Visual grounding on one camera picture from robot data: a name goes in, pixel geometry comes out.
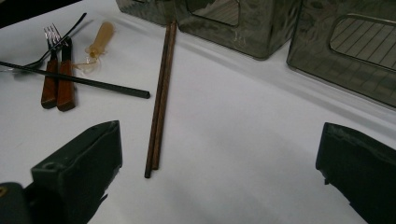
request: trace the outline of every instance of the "brown wooden handle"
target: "brown wooden handle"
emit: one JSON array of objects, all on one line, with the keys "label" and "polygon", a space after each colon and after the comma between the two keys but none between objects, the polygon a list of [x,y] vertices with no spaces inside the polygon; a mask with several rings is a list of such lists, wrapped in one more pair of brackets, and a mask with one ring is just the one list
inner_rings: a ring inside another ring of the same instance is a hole
[{"label": "brown wooden handle", "polygon": [[[73,76],[72,62],[70,60],[61,62],[61,74]],[[67,111],[76,106],[74,82],[59,80],[57,105],[60,111]]]},{"label": "brown wooden handle", "polygon": [[[58,72],[58,60],[50,60],[47,63],[47,71]],[[56,106],[58,95],[58,80],[53,77],[45,77],[43,92],[41,93],[41,105],[46,109],[51,109]]]}]

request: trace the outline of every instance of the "brown chopstick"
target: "brown chopstick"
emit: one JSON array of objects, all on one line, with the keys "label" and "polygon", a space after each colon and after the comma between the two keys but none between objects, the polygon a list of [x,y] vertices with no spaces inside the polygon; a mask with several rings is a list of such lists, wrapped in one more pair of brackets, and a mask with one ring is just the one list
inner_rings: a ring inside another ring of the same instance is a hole
[{"label": "brown chopstick", "polygon": [[158,170],[160,163],[161,142],[163,137],[163,123],[166,109],[167,94],[173,61],[173,52],[176,40],[177,23],[173,21],[166,25],[163,41],[163,57],[155,97],[154,112],[151,122],[150,138],[148,142],[148,157],[146,162],[145,178],[151,177],[152,170]]}]

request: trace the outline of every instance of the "black chopstick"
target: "black chopstick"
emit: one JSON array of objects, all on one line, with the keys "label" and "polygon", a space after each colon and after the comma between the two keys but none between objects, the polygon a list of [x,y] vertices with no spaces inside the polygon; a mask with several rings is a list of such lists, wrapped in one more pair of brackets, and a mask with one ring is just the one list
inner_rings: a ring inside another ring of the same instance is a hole
[{"label": "black chopstick", "polygon": [[108,91],[115,91],[115,92],[118,92],[118,93],[131,95],[131,96],[136,96],[136,97],[140,97],[140,98],[148,99],[150,97],[149,91],[142,91],[142,90],[138,90],[138,89],[118,86],[118,85],[109,84],[109,83],[105,83],[105,82],[94,81],[94,80],[81,78],[81,77],[70,77],[70,76],[66,76],[66,75],[63,75],[63,74],[51,73],[51,72],[47,72],[47,71],[44,71],[44,70],[39,70],[39,69],[34,69],[34,68],[30,68],[30,67],[17,65],[17,64],[14,64],[14,63],[0,62],[0,65],[6,66],[6,67],[12,67],[12,68],[16,68],[16,69],[21,69],[23,71],[27,71],[27,72],[31,72],[31,73],[37,73],[37,74],[40,74],[40,75],[44,75],[46,77],[55,77],[55,78],[59,78],[59,79],[66,80],[66,81],[77,82],[77,83],[80,83],[80,84],[93,86],[93,87],[100,88],[100,89],[105,89],[105,90],[108,90]]},{"label": "black chopstick", "polygon": [[166,25],[163,41],[163,57],[158,78],[157,95],[151,122],[150,138],[148,142],[148,157],[146,161],[145,178],[151,177],[152,170],[158,170],[160,162],[161,142],[163,138],[163,123],[166,109],[167,93],[173,61],[176,40],[177,23],[173,21]]}]

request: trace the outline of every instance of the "storage box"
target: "storage box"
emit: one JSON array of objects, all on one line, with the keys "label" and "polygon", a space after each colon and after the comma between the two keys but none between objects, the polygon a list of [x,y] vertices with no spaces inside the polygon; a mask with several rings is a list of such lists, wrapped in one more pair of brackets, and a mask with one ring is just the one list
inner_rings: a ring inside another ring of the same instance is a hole
[{"label": "storage box", "polygon": [[161,26],[175,18],[173,0],[116,0],[121,12]]},{"label": "storage box", "polygon": [[300,0],[175,0],[178,28],[267,59],[292,35]]},{"label": "storage box", "polygon": [[396,1],[304,0],[288,65],[396,107]]}]

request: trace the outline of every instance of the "table surface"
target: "table surface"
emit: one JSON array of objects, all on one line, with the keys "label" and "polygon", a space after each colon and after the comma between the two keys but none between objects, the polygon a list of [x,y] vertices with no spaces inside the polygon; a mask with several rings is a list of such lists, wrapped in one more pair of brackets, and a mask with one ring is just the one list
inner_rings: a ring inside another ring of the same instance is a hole
[{"label": "table surface", "polygon": [[72,35],[75,61],[103,21],[115,25],[91,74],[151,92],[141,99],[76,84],[78,105],[43,109],[40,75],[0,76],[0,182],[27,186],[30,169],[89,127],[120,121],[123,166],[90,223],[365,223],[316,170],[325,122],[396,146],[396,112],[288,68],[289,42],[256,61],[177,33],[160,170],[144,178],[165,29],[84,0],[0,29],[0,61],[26,64],[47,48],[43,27]]}]

